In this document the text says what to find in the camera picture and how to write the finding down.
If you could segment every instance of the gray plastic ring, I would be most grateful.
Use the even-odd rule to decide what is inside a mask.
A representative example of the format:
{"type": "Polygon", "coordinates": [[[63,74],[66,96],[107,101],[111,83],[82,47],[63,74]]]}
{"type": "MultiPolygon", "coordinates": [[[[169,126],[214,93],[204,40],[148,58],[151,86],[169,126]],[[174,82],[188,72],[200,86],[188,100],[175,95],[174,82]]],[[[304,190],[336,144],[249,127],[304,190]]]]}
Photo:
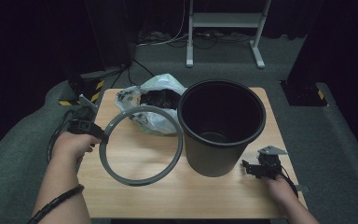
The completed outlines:
{"type": "Polygon", "coordinates": [[[109,162],[107,161],[107,158],[106,158],[106,143],[101,142],[101,144],[100,144],[100,159],[101,159],[101,163],[103,164],[103,168],[115,180],[117,180],[118,182],[120,182],[122,184],[129,185],[129,186],[145,186],[145,185],[149,185],[149,184],[159,181],[161,178],[166,176],[173,169],[173,167],[176,165],[176,163],[179,161],[179,158],[182,154],[182,148],[183,148],[183,134],[182,134],[182,129],[180,128],[179,124],[167,112],[163,111],[162,109],[160,109],[158,107],[151,106],[151,105],[140,105],[140,106],[137,106],[137,107],[134,107],[134,108],[131,108],[131,109],[121,112],[120,114],[115,116],[112,119],[112,121],[110,121],[110,123],[107,125],[106,129],[104,130],[104,133],[106,134],[106,136],[110,136],[110,134],[115,129],[115,127],[124,118],[126,118],[129,115],[132,115],[134,113],[140,113],[140,112],[153,112],[153,113],[159,114],[159,115],[163,116],[164,118],[166,118],[167,120],[169,120],[172,123],[173,127],[176,129],[176,132],[178,135],[178,148],[177,148],[176,153],[175,153],[172,161],[170,162],[170,164],[168,164],[168,166],[163,171],[161,171],[159,174],[149,177],[147,179],[134,180],[134,179],[124,178],[124,177],[116,174],[112,170],[112,168],[110,167],[109,162]]]}

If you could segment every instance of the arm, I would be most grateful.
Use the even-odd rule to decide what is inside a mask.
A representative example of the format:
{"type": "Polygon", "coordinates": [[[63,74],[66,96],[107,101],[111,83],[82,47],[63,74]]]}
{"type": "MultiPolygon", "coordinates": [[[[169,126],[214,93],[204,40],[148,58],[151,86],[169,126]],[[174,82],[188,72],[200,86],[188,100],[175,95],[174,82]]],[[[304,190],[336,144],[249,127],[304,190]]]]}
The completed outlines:
{"type": "Polygon", "coordinates": [[[281,175],[277,175],[275,180],[268,177],[263,177],[263,180],[268,187],[272,199],[287,215],[289,223],[319,223],[310,211],[298,200],[289,184],[281,175]]]}
{"type": "MultiPolygon", "coordinates": [[[[92,151],[91,144],[100,142],[101,140],[88,134],[62,133],[60,135],[43,177],[33,216],[47,203],[78,186],[76,164],[81,162],[86,151],[92,151]]],[[[78,193],[59,204],[40,223],[90,223],[90,215],[83,195],[78,193]]]]}

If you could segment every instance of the black wristband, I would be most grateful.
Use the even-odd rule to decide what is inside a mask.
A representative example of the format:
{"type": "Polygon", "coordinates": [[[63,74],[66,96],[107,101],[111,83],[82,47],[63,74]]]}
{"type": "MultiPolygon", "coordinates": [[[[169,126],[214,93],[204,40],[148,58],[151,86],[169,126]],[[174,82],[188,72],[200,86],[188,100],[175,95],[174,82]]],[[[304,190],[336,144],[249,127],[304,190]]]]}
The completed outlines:
{"type": "Polygon", "coordinates": [[[60,203],[63,203],[67,199],[71,198],[72,196],[82,192],[84,186],[79,184],[76,188],[70,189],[66,191],[64,194],[60,195],[59,197],[53,199],[50,203],[46,204],[41,210],[39,210],[29,221],[28,224],[38,223],[45,217],[51,210],[57,207],[60,203]]]}

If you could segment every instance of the white bag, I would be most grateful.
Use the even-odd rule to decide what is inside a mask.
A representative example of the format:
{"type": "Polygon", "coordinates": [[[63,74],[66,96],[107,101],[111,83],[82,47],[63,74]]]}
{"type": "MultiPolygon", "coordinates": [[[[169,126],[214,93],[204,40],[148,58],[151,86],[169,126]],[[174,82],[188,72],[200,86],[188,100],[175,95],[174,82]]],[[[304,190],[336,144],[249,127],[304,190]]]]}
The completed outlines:
{"type": "MultiPolygon", "coordinates": [[[[149,91],[171,90],[181,96],[185,89],[186,88],[170,74],[159,75],[150,78],[141,86],[131,86],[120,91],[116,95],[115,104],[120,109],[120,111],[125,111],[141,105],[142,95],[147,94],[149,91]]],[[[176,109],[161,109],[170,114],[173,119],[178,122],[176,109]]],[[[156,113],[135,113],[130,116],[130,119],[134,120],[137,124],[139,124],[141,129],[146,133],[176,133],[176,130],[172,126],[172,124],[167,119],[156,113]]]]}

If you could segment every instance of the gray carpet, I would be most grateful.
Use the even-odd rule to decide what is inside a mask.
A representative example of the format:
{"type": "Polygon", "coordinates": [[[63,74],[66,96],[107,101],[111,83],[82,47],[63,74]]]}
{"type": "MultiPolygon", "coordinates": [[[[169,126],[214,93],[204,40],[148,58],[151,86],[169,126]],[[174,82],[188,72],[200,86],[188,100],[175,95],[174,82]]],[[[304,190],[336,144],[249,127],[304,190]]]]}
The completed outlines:
{"type": "MultiPolygon", "coordinates": [[[[211,44],[196,41],[200,47],[211,44]]],[[[287,103],[279,83],[287,79],[303,41],[262,38],[260,51],[266,63],[263,70],[257,69],[248,42],[195,49],[193,68],[186,68],[186,48],[145,46],[136,49],[134,58],[155,75],[169,73],[186,87],[222,77],[264,88],[299,183],[310,189],[304,195],[312,214],[322,223],[358,223],[358,143],[328,87],[318,84],[329,106],[293,107],[287,103]]],[[[130,75],[137,84],[150,78],[136,63],[130,75]]],[[[107,77],[103,90],[110,88],[116,77],[107,77]]],[[[25,223],[32,212],[47,165],[48,140],[69,108],[58,105],[65,85],[63,82],[51,89],[45,105],[21,120],[0,142],[0,223],[25,223]]],[[[114,88],[129,85],[128,73],[124,72],[114,88]]],[[[94,219],[93,223],[110,221],[94,219]]]]}

